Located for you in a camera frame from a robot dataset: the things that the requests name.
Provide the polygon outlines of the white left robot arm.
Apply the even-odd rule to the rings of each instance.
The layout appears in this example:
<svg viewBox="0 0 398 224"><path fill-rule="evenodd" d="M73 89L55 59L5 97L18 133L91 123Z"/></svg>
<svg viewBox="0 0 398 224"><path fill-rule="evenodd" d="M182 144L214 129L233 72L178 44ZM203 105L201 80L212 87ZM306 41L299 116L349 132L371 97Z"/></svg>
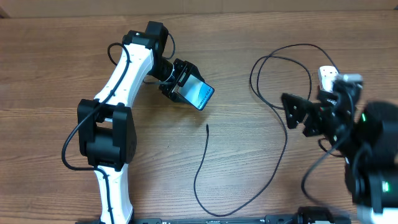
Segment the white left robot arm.
<svg viewBox="0 0 398 224"><path fill-rule="evenodd" d="M104 88L77 108L77 126L62 147L62 162L70 170L93 171L98 180L102 213L97 223L132 223L128 166L137 147L133 102L146 76L175 103L201 111L215 90L194 64L163 52L170 33L161 22L150 21L144 32L130 30L118 44L121 57Z"/></svg>

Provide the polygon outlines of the blue smartphone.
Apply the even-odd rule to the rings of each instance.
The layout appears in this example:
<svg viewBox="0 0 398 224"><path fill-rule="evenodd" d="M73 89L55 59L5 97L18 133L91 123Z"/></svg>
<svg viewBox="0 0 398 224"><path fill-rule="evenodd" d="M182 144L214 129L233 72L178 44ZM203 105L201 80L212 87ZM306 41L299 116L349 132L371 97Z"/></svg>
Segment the blue smartphone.
<svg viewBox="0 0 398 224"><path fill-rule="evenodd" d="M199 111L205 108L214 92L215 89L213 87L194 75L189 75L183 86L176 85L172 90L172 93L176 93L180 99Z"/></svg>

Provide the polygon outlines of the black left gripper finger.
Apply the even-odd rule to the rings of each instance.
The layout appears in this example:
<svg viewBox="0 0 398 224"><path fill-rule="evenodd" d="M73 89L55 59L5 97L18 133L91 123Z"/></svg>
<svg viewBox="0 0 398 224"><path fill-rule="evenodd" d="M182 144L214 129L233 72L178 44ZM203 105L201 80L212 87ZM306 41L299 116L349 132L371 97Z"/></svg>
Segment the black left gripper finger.
<svg viewBox="0 0 398 224"><path fill-rule="evenodd" d="M172 88L165 88L164 95L174 103L185 103L190 106L192 105L188 100L186 100L182 95L174 91Z"/></svg>
<svg viewBox="0 0 398 224"><path fill-rule="evenodd" d="M183 70L183 81L187 81L190 76L194 76L200 81L205 81L205 79L200 75L199 69L197 68L196 65L190 63L190 62L185 62L185 68Z"/></svg>

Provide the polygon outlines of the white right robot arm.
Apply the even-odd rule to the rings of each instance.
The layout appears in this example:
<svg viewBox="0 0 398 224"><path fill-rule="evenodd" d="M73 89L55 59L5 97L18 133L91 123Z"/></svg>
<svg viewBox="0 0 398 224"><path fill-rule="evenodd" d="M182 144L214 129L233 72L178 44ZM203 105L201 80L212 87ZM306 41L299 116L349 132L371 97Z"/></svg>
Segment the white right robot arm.
<svg viewBox="0 0 398 224"><path fill-rule="evenodd" d="M371 101L355 119L361 82L336 81L318 102L284 93L290 129L304 124L306 137L322 135L346 161L345 183L361 223L397 223L397 106Z"/></svg>

